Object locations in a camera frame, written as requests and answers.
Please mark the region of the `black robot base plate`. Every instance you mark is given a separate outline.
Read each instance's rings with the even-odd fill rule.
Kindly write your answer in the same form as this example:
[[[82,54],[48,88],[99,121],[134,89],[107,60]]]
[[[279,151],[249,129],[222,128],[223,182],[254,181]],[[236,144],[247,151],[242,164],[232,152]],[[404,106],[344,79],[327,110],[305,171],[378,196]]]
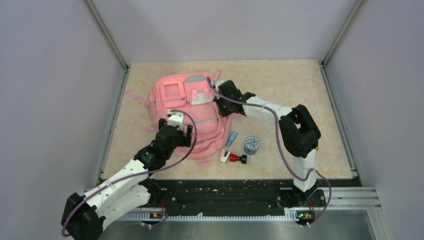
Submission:
[[[153,193],[142,211],[164,211],[171,217],[267,217],[298,213],[364,210],[375,194],[356,180],[318,180],[312,193],[301,193],[288,180],[152,180]]]

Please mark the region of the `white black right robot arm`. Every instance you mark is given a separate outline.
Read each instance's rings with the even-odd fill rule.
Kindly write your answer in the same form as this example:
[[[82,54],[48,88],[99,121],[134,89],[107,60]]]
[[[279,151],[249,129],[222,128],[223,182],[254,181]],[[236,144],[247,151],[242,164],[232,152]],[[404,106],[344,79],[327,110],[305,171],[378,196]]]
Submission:
[[[207,82],[215,92],[213,100],[223,117],[239,114],[274,125],[279,154],[293,176],[293,200],[299,206],[307,206],[317,189],[315,157],[322,136],[309,110],[302,104],[286,107],[251,92],[241,93],[232,80]]]

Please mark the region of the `pink student backpack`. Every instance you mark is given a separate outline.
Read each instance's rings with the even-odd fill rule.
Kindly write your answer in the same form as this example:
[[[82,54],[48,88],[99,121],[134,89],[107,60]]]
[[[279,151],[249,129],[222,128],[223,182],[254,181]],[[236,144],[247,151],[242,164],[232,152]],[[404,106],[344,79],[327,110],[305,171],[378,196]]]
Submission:
[[[191,117],[185,117],[184,124],[195,123],[197,127],[197,141],[189,159],[197,160],[202,167],[212,163],[213,155],[226,146],[232,132],[232,118],[220,115],[208,77],[205,72],[165,76],[153,85],[147,99],[125,91],[127,96],[149,107],[155,123],[167,119],[169,110],[188,113]]]

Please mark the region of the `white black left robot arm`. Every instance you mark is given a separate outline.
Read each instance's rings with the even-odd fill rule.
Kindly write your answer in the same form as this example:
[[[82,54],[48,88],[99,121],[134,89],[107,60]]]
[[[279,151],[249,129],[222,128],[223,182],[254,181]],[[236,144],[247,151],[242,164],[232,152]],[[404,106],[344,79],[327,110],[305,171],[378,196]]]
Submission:
[[[61,234],[75,240],[97,240],[113,222],[136,207],[154,207],[160,193],[150,179],[154,173],[167,169],[166,161],[178,147],[192,152],[198,129],[192,120],[184,125],[185,116],[173,115],[160,119],[159,131],[150,144],[139,150],[121,169],[82,195],[73,193],[66,200]]]

